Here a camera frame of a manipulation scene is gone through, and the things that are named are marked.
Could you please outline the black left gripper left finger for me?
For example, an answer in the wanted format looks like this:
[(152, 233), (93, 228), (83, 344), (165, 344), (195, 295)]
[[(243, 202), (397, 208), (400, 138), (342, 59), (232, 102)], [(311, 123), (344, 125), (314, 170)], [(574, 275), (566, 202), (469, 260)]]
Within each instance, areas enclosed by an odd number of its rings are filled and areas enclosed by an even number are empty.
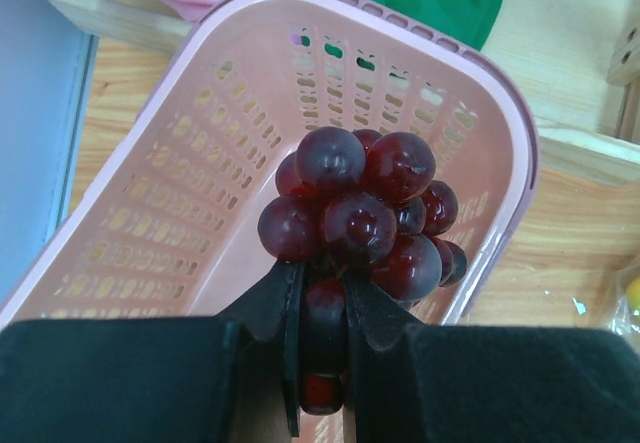
[(1, 333), (5, 442), (289, 442), (305, 268), (215, 316), (39, 319)]

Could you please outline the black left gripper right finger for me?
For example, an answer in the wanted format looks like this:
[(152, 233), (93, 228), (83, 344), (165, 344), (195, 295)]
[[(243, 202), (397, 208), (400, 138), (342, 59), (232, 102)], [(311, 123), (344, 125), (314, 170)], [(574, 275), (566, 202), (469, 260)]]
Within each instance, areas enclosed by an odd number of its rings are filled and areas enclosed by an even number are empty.
[(611, 332), (428, 325), (343, 279), (348, 442), (635, 442), (639, 359)]

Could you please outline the red fake grape bunch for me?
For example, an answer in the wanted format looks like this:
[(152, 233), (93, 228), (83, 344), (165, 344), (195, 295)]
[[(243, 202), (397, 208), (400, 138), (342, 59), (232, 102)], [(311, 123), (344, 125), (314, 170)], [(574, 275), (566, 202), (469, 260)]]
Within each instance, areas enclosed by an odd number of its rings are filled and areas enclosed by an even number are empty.
[(371, 129), (315, 129), (279, 164), (278, 194), (257, 231), (271, 256), (308, 268), (299, 306), (304, 412), (330, 415), (344, 402), (346, 271), (362, 271), (406, 307), (465, 277), (464, 250), (444, 239), (457, 196), (435, 173), (424, 139)]

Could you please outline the clear zip top bag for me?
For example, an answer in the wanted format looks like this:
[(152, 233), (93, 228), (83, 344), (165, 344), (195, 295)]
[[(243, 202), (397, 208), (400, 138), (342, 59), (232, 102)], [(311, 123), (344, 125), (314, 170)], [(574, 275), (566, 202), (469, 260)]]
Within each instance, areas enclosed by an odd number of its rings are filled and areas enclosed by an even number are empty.
[(639, 350), (639, 256), (612, 274), (597, 324)]

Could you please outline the pink plastic basket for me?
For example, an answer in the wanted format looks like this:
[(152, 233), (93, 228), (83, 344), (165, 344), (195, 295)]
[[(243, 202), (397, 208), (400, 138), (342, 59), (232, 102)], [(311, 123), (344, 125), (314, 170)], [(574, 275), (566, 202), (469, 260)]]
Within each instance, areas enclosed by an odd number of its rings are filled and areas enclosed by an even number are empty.
[(332, 125), (423, 138), (470, 273), (427, 299), (454, 323), (518, 226), (535, 123), (483, 55), (368, 0), (228, 0), (194, 27), (125, 139), (1, 310), (10, 328), (211, 314), (272, 265), (256, 224), (277, 164)]

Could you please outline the wooden clothes rack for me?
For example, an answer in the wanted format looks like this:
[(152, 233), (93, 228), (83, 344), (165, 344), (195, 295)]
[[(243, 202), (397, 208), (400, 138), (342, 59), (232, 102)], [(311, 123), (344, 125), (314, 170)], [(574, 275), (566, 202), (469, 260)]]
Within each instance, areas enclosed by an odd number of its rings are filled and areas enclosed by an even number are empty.
[[(165, 54), (189, 24), (159, 0), (49, 0), (79, 28)], [(548, 166), (623, 185), (639, 177), (639, 0), (504, 0), (486, 54), (524, 93)]]

